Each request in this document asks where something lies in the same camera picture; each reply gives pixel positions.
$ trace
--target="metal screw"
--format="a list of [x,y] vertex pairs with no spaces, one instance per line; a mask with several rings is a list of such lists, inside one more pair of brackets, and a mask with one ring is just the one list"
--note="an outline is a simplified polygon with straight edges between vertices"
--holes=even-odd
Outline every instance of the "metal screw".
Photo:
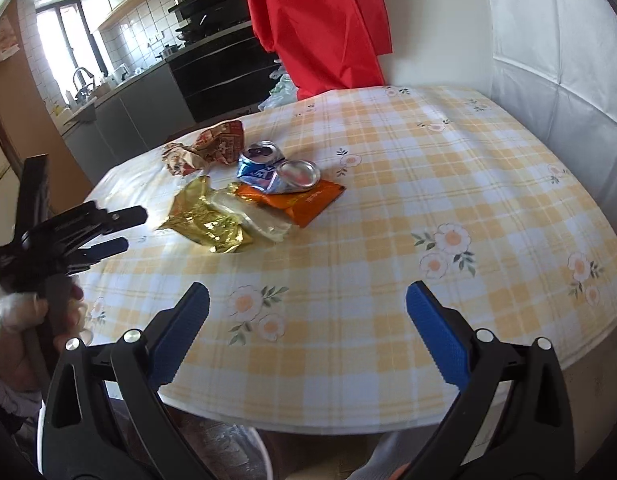
[[139,330],[129,330],[124,334],[124,341],[127,343],[134,343],[135,341],[139,341],[142,333]]
[[493,339],[495,339],[495,335],[493,335],[493,332],[491,332],[490,330],[486,330],[485,328],[480,328],[477,331],[477,338],[482,343],[490,343],[491,341],[493,341]]
[[73,337],[66,342],[66,350],[77,350],[79,348],[79,339]]
[[553,344],[550,342],[549,339],[546,339],[545,337],[540,337],[537,340],[537,346],[539,346],[542,350],[550,350],[553,347]]

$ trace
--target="blue gripper pad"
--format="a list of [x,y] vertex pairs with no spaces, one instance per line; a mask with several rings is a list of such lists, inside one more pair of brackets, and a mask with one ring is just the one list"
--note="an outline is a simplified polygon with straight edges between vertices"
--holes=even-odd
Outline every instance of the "blue gripper pad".
[[153,367],[148,385],[154,391],[175,378],[177,370],[197,337],[210,309],[208,289],[193,283],[175,307],[175,312],[151,353]]
[[408,287],[406,311],[444,380],[463,392],[470,380],[467,350],[444,319],[443,307],[434,304],[418,283]]

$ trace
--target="kitchen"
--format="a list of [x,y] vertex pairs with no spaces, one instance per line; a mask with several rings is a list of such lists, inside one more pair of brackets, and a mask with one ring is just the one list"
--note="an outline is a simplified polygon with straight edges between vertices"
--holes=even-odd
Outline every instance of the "kitchen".
[[195,128],[256,112],[279,64],[246,0],[18,0],[40,97],[95,185]]

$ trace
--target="table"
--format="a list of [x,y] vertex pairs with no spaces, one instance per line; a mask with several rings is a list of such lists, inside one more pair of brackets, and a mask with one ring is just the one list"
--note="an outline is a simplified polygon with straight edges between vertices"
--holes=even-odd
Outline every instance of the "table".
[[[332,91],[242,121],[247,142],[273,140],[347,187],[284,243],[210,254],[156,230],[181,186],[159,150],[114,168],[90,195],[109,210],[149,211],[125,233],[127,253],[81,275],[96,344],[143,328],[194,281],[210,291],[164,402],[300,433],[438,422],[457,391],[405,313],[419,279],[474,328],[521,344],[550,338],[563,367],[617,324],[610,225],[563,164],[481,94]],[[234,173],[213,167],[213,186]]]

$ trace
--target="countertop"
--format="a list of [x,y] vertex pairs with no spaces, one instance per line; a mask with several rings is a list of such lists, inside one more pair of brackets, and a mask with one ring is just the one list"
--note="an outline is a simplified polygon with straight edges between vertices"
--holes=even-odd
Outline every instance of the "countertop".
[[74,113],[71,116],[71,118],[69,120],[67,120],[63,124],[63,126],[61,128],[59,128],[60,135],[65,136],[68,133],[68,131],[73,126],[76,126],[77,124],[79,124],[79,122],[74,122],[73,118],[77,114],[82,112],[84,109],[86,109],[87,107],[94,105],[95,108],[97,108],[99,105],[103,104],[104,102],[106,102],[111,97],[114,97],[115,95],[117,95],[121,90],[124,90],[125,88],[128,88],[130,85],[132,85],[134,82],[139,81],[143,76],[145,76],[147,74],[150,74],[151,72],[153,72],[153,70],[156,70],[156,69],[160,68],[165,63],[168,63],[168,62],[172,61],[173,59],[176,59],[177,57],[181,56],[182,54],[186,54],[187,52],[190,52],[191,50],[194,50],[197,47],[200,47],[200,46],[202,46],[204,44],[210,43],[211,41],[215,41],[218,38],[222,38],[223,36],[226,36],[227,34],[231,34],[231,33],[235,32],[237,30],[242,30],[243,28],[251,27],[251,26],[252,26],[252,22],[249,20],[248,22],[243,22],[243,23],[240,23],[239,25],[234,25],[233,27],[225,28],[224,30],[221,30],[220,32],[218,32],[216,34],[213,34],[212,36],[209,36],[208,38],[204,38],[203,40],[199,40],[199,41],[197,41],[197,42],[195,42],[193,44],[190,44],[189,46],[186,46],[186,47],[178,50],[177,52],[175,52],[175,53],[171,54],[170,56],[168,56],[166,59],[162,59],[160,62],[157,62],[154,65],[151,65],[149,68],[144,70],[144,72],[142,72],[141,74],[134,75],[130,79],[127,79],[121,85],[119,85],[119,86],[115,87],[114,89],[112,89],[110,92],[108,92],[108,94],[103,95],[102,97],[93,98],[92,100],[87,102],[85,105],[82,105],[81,107],[76,108],[76,110],[74,111]]

